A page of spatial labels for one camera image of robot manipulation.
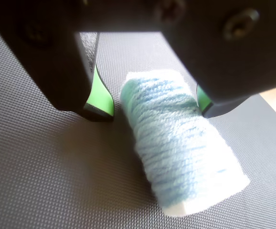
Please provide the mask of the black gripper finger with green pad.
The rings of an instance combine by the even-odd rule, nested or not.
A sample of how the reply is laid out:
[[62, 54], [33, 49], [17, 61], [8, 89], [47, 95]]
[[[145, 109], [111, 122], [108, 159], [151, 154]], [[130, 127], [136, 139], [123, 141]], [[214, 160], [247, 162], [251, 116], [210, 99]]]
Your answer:
[[204, 117], [276, 88], [276, 0], [158, 0], [154, 14]]
[[114, 119], [98, 73], [99, 33], [82, 42], [73, 20], [85, 0], [0, 0], [0, 35], [49, 102], [93, 122]]

